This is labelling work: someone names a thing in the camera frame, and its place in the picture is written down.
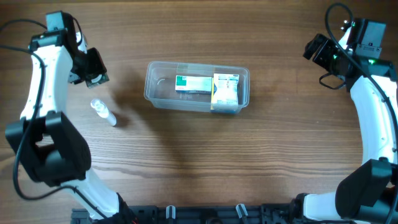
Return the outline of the white bottle clear cap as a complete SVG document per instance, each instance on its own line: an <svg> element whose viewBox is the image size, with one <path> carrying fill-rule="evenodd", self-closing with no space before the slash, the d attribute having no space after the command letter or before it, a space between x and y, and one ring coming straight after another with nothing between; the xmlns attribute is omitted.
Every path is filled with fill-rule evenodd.
<svg viewBox="0 0 398 224"><path fill-rule="evenodd" d="M91 107L97 112L97 114L105 119L111 126L117 124L115 115L108 109L105 103L99 99L93 99L90 103Z"/></svg>

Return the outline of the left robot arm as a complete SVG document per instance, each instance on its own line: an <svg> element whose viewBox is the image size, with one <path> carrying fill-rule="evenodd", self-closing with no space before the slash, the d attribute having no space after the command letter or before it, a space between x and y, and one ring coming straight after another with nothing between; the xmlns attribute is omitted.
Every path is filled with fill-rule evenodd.
<svg viewBox="0 0 398 224"><path fill-rule="evenodd" d="M92 169L90 148L65 113L68 84L93 88L108 81L99 52L86 46L72 15L56 11L46 15L44 32L31 38L26 53L33 65L29 97L19 121L5 132L14 167L45 183L51 194L69 192L93 223L137 223L137 215Z"/></svg>

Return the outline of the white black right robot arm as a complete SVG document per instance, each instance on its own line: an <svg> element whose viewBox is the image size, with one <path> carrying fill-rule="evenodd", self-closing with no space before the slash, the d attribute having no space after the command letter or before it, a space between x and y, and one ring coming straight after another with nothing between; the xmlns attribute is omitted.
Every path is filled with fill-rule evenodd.
<svg viewBox="0 0 398 224"><path fill-rule="evenodd" d="M331 223L397 222L397 74L380 59L385 23L349 19L344 36L318 34L304 57L338 77L358 113L363 158L336 190L300 194L290 204L290 219Z"/></svg>

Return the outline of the white green medicine box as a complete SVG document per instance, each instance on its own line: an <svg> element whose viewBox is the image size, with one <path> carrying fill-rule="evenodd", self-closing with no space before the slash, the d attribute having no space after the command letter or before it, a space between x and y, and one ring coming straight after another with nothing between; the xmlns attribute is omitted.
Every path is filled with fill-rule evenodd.
<svg viewBox="0 0 398 224"><path fill-rule="evenodd" d="M177 75L175 80L175 90L184 93L211 93L211 77L193 77Z"/></svg>

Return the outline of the blue yellow VapoDrops box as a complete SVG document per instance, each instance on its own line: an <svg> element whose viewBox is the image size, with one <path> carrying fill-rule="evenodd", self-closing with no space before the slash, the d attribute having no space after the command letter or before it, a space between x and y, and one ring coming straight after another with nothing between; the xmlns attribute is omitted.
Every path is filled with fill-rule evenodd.
<svg viewBox="0 0 398 224"><path fill-rule="evenodd" d="M238 108L238 81L230 78L213 79L211 111L215 113L235 113Z"/></svg>

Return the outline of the white blue medicine box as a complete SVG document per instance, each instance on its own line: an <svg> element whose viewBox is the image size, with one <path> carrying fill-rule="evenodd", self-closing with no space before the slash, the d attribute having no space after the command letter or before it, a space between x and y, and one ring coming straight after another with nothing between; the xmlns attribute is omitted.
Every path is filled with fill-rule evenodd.
<svg viewBox="0 0 398 224"><path fill-rule="evenodd" d="M213 75L213 106L238 106L239 75L215 73Z"/></svg>

